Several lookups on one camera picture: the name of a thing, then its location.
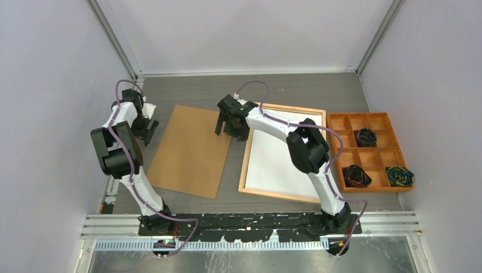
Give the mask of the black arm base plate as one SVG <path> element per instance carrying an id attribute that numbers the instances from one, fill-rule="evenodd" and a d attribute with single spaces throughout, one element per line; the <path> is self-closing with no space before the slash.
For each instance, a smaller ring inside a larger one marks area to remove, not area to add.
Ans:
<path id="1" fill-rule="evenodd" d="M 340 227 L 320 213 L 204 213 L 177 214 L 173 220 L 158 215 L 139 216 L 140 236 L 168 236 L 190 242 L 266 242 L 277 235 L 280 242 L 311 242 L 323 235 L 360 234 L 351 214 Z"/>

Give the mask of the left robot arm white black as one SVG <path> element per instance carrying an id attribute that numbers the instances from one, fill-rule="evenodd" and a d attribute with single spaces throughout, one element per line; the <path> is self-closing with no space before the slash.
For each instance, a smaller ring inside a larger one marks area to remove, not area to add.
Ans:
<path id="1" fill-rule="evenodd" d="M 101 170 L 121 182 L 140 207 L 142 227 L 168 235 L 174 220 L 164 200 L 154 191 L 143 169 L 143 154 L 138 145 L 150 144 L 159 125 L 152 120 L 155 105 L 142 94 L 125 89 L 112 104 L 108 121 L 90 133 Z"/>

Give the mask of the light wooden picture frame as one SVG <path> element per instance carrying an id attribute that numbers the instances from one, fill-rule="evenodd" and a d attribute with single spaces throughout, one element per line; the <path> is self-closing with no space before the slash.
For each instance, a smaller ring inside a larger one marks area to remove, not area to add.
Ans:
<path id="1" fill-rule="evenodd" d="M 309 177 L 296 169 L 281 140 L 251 130 L 244 149 L 239 192 L 319 204 Z"/>

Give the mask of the glossy colour photo print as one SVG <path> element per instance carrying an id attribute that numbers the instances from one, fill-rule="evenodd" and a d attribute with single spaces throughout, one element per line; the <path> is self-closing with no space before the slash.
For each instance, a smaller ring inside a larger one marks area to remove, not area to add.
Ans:
<path id="1" fill-rule="evenodd" d="M 243 158 L 239 192 L 300 202 L 320 204 L 335 198 L 326 180 L 329 157 L 314 165 L 314 170 L 301 172 L 293 163 L 299 148 L 305 151 L 308 137 L 302 132 L 319 134 L 325 111 L 310 113 L 283 111 L 281 115 L 262 106 L 250 110 L 245 122 L 249 129 Z"/>

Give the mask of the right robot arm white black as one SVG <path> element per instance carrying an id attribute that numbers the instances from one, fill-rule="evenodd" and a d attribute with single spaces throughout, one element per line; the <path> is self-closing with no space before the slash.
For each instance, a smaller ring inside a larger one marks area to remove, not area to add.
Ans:
<path id="1" fill-rule="evenodd" d="M 247 140 L 252 130 L 259 130 L 284 142 L 294 167 L 307 174 L 321 201 L 321 215 L 313 223 L 316 233 L 340 233 L 351 216 L 348 202 L 332 182 L 329 145 L 324 129 L 312 119 L 291 121 L 265 110 L 263 104 L 240 100 L 230 94 L 217 104 L 219 116 L 215 133 L 225 133 L 237 140 Z"/>

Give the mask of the brown fibreboard backing board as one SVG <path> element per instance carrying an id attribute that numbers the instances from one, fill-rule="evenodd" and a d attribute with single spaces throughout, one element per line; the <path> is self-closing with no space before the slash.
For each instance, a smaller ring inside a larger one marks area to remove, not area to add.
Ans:
<path id="1" fill-rule="evenodd" d="M 147 177 L 154 187 L 215 199 L 231 137 L 216 135 L 218 111 L 176 105 Z"/>

